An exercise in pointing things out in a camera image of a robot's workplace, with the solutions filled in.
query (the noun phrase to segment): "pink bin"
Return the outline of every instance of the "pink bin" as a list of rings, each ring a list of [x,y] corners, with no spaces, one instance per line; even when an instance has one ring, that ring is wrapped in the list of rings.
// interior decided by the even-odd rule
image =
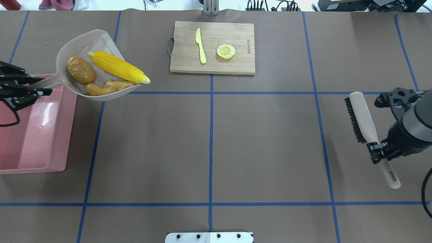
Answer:
[[[0,127],[0,174],[63,171],[66,168],[77,95],[66,86],[53,89],[32,106],[18,111],[20,123]],[[15,117],[1,106],[0,122]]]

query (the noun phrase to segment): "lemon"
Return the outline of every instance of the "lemon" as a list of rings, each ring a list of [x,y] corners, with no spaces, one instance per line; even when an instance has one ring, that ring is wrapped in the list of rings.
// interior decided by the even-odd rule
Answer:
[[[230,59],[234,57],[235,49],[232,45],[220,45],[217,48],[217,54],[223,59]]]

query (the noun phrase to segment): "corn cob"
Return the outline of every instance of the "corn cob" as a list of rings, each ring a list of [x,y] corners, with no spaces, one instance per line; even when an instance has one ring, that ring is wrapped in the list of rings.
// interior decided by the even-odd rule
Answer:
[[[136,66],[104,51],[89,52],[93,63],[100,69],[124,80],[135,83],[150,83],[150,79]]]

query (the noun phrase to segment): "cutting board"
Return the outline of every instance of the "cutting board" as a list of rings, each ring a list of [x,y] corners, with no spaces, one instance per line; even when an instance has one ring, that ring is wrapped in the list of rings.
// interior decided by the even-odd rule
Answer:
[[[200,63],[197,28],[207,63]],[[232,45],[235,56],[222,59],[216,53],[222,45]],[[174,47],[169,70],[173,73],[255,75],[255,33],[253,24],[184,22],[174,26]]]

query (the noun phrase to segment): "pink towel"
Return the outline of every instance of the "pink towel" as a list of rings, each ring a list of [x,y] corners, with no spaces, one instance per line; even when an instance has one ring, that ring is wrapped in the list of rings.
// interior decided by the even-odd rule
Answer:
[[[75,0],[42,0],[39,5],[40,10],[53,9],[69,11],[72,10],[75,5]]]

